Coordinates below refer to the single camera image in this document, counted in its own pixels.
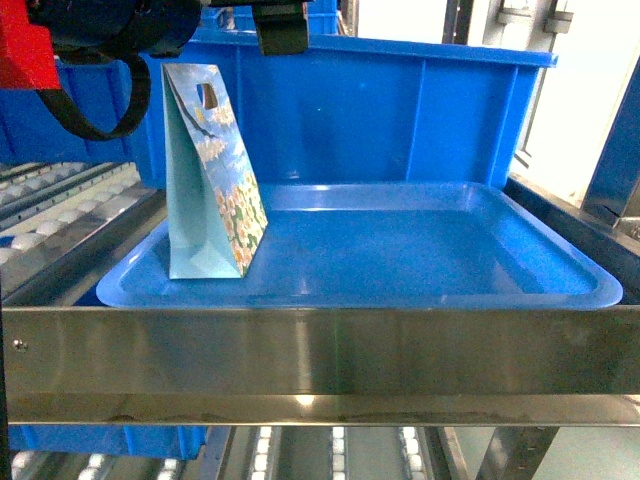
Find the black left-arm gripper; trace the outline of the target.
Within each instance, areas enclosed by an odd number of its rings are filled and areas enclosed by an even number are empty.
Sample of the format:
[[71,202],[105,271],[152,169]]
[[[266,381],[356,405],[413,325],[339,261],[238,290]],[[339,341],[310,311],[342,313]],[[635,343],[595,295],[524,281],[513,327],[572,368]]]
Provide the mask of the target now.
[[69,63],[106,63],[141,53],[175,58],[200,22],[198,1],[29,1],[29,21],[46,28]]

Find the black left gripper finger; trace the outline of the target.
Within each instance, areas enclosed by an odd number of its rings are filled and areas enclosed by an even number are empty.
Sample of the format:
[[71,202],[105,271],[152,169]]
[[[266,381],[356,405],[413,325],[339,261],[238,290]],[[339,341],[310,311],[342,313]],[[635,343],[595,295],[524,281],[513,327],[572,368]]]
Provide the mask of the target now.
[[306,1],[257,1],[252,16],[263,55],[296,55],[308,49]]

